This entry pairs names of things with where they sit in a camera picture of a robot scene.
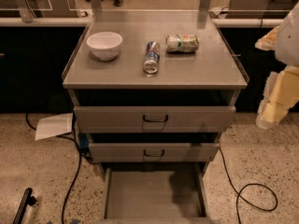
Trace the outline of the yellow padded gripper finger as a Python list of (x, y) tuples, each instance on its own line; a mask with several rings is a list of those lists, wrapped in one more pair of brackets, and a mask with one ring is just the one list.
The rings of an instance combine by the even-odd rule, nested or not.
[(274, 50), (277, 44), (278, 26), (264, 35), (255, 43), (255, 48), (260, 50)]
[(271, 72), (264, 86), (256, 125), (262, 129), (279, 125), (298, 102), (299, 67), (287, 65), (279, 73)]

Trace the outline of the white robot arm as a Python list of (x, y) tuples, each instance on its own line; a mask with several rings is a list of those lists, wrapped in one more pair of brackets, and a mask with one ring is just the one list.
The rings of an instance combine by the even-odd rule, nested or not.
[(279, 26), (260, 38), (255, 47), (273, 50), (276, 59), (286, 65), (281, 72), (270, 73), (258, 108), (256, 125), (270, 129), (299, 102), (299, 4)]

